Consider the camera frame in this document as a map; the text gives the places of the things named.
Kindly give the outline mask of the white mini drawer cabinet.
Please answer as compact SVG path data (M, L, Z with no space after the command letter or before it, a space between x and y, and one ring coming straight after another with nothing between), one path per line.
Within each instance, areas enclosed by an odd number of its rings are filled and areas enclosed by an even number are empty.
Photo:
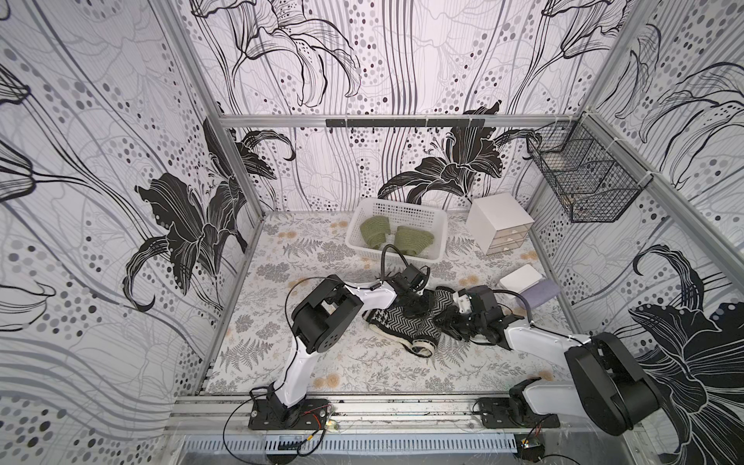
M534 219L508 193L475 199L466 228L484 255L519 248L525 242Z

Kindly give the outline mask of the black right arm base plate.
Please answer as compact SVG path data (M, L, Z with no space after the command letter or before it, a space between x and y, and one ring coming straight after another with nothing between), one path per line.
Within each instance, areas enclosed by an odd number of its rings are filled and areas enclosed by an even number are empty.
M507 396L480 397L476 400L472 413L480 418L487 429L501 428L558 428L557 415L538 415L528 405L524 391L541 378L528 378L511 387Z

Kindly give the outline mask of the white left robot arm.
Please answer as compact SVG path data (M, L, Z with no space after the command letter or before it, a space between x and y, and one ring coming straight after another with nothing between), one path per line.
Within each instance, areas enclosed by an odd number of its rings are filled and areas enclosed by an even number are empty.
M330 350L358 314L388 310L422 296L430 270L407 265L370 283L347 283L335 274L323 278L288 316L294 354L269 389L269 400L290 410L304 401L321 354Z

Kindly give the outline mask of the black white patterned scarf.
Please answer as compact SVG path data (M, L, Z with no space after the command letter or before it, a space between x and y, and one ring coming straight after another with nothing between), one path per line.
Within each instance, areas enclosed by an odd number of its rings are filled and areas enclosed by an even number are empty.
M364 311L362 318L372 331L399 343L413 356L431 358L442 335L435 320L455 303L454 294L454 290L444 286L425 289L406 303L395 303L384 310Z

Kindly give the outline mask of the white plastic laundry basket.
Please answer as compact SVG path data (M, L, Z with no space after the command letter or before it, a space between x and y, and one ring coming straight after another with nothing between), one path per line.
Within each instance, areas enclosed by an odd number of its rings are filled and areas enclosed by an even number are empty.
M443 260L448 239L448 215L434 207L364 199L347 231L346 245L358 255L379 261L393 244L417 267Z

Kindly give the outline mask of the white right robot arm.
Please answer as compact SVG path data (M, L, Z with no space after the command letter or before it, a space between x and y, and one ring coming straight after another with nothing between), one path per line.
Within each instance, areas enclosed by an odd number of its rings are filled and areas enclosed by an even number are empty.
M567 382L529 378L511 387L506 413L513 424L587 418L620 436L662 408L655 382L617 336L540 327L524 294L488 286L461 290L434 324L454 339L526 353L569 371Z

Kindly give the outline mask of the lavender flat pad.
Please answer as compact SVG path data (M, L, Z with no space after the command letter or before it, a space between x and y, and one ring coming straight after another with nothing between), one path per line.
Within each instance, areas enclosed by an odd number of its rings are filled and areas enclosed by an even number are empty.
M522 291L520 294L531 309L536 309L550 300L557 298L560 293L561 289L554 281L544 279Z

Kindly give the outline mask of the white rectangular box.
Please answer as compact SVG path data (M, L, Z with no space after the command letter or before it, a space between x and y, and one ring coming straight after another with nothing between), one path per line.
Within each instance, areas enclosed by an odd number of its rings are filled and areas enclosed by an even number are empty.
M502 277L499 280L499 287L503 290L522 293L540 283L543 279L544 275L538 269L535 269L532 265L524 265Z

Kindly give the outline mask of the green knitted scarf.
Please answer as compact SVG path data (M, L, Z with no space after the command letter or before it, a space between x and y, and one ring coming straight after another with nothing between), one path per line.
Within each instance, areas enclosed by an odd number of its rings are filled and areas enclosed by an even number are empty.
M391 223L387 216L372 216L360 224L360 234L365 245L370 249L379 250L388 241L390 233Z
M405 256L418 257L434 243L434 234L428 231L399 226L394 237L394 246Z

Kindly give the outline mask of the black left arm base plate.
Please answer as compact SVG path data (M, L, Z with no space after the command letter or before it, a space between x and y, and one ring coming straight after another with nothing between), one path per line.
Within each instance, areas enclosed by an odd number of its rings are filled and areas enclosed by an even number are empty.
M329 419L329 410L331 403L324 398L306 398L293 407L286 407L275 398L258 399L248 427L259 431L320 430Z

